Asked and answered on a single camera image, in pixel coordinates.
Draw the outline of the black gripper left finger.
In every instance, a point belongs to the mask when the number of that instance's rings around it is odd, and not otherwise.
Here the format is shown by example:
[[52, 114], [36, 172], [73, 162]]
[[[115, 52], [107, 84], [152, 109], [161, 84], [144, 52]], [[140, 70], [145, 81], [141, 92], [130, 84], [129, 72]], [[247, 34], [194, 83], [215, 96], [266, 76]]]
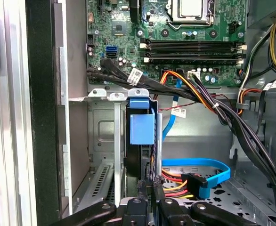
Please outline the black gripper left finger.
[[137, 183], [137, 197], [123, 198], [120, 205], [101, 201], [62, 220], [53, 226], [147, 226], [148, 194], [146, 181]]

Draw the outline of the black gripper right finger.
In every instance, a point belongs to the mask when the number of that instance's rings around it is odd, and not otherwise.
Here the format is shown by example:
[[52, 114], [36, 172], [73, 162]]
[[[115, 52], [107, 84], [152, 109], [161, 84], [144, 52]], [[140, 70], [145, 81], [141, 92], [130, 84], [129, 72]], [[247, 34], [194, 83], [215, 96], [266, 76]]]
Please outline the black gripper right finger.
[[256, 226], [257, 223], [235, 215], [208, 202], [194, 202], [190, 208], [179, 204], [163, 192], [163, 177], [155, 176], [152, 192], [159, 226]]

